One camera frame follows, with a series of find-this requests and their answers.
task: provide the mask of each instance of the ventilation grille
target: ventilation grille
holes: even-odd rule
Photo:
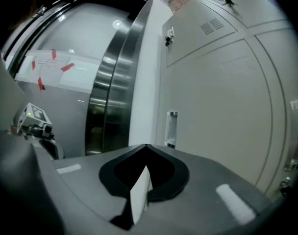
[[[273,4],[279,10],[282,10],[283,11],[281,5],[279,5],[276,0],[268,0],[268,2],[271,3],[271,4]]]
[[[210,26],[210,24],[208,24],[208,23],[203,24],[203,25],[201,26],[201,28],[202,28],[203,32],[204,32],[206,35],[208,35],[208,34],[210,34],[211,32],[214,31],[213,28],[212,28],[212,27]]]
[[[214,19],[210,20],[209,22],[215,29],[220,29],[220,28],[224,27],[223,23],[221,23],[217,18],[214,18]]]
[[[205,23],[201,26],[203,32],[208,35],[214,30],[218,30],[224,27],[223,23],[221,23],[217,18],[210,20],[208,23]]]

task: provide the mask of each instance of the cabinet door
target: cabinet door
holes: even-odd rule
[[[190,1],[164,24],[164,36],[172,27],[175,36],[173,43],[167,47],[168,66],[196,49],[235,32],[223,17],[195,0]]]
[[[218,161],[256,183],[272,113],[266,80],[244,40],[162,72],[159,145],[164,145],[168,111],[178,111],[176,149]]]
[[[287,19],[276,0],[232,0],[237,5],[231,7],[226,4],[222,5],[216,0],[208,1],[236,17],[248,28],[258,24]]]
[[[291,118],[291,102],[298,100],[298,36],[293,29],[283,29],[257,35],[257,38],[278,73],[286,105],[286,141],[277,172],[267,191],[268,196],[274,197],[280,182],[287,176],[294,178],[296,174],[296,171],[285,172],[284,164],[291,144],[296,141],[292,138],[291,132],[298,130],[298,122],[292,121]]]

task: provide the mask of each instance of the red tape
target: red tape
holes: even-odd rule
[[[54,60],[56,58],[56,50],[54,49],[53,51],[52,51],[52,60]]]
[[[71,67],[75,66],[74,63],[70,63],[64,67],[61,68],[61,71],[65,72],[65,71],[68,71]]]
[[[42,81],[41,81],[41,77],[38,78],[38,85],[39,85],[39,88],[40,88],[41,91],[46,89],[45,86],[43,85]]]

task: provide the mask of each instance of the door handle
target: door handle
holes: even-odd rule
[[[291,140],[286,163],[285,171],[298,169],[298,100],[291,102]]]

